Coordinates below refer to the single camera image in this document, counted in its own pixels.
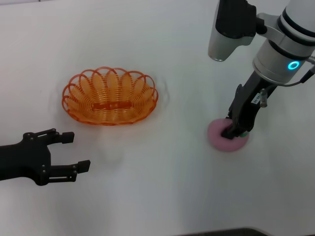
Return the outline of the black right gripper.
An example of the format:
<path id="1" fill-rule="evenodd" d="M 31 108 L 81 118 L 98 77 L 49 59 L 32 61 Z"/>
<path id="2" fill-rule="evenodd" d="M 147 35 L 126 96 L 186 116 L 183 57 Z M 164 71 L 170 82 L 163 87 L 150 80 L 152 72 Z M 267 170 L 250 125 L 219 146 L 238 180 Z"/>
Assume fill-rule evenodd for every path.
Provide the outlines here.
<path id="1" fill-rule="evenodd" d="M 240 134 L 250 132 L 260 109 L 261 91 L 263 90 L 266 98 L 269 98 L 276 87 L 275 84 L 253 72 L 244 85 L 237 87 L 227 115 L 232 123 L 223 129 L 221 136 L 233 140 L 235 137 L 239 137 Z"/>

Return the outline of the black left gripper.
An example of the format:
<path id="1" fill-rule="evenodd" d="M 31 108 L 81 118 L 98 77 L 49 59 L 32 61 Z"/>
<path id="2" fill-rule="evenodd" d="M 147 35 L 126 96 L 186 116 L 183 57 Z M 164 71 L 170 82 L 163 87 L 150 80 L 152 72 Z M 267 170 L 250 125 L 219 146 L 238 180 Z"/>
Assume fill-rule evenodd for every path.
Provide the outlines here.
<path id="1" fill-rule="evenodd" d="M 78 174 L 89 171 L 91 161 L 51 166 L 51 154 L 47 148 L 52 144 L 73 141 L 74 132 L 60 133 L 55 128 L 24 134 L 20 142 L 0 147 L 0 179 L 26 177 L 39 186 L 75 182 Z"/>

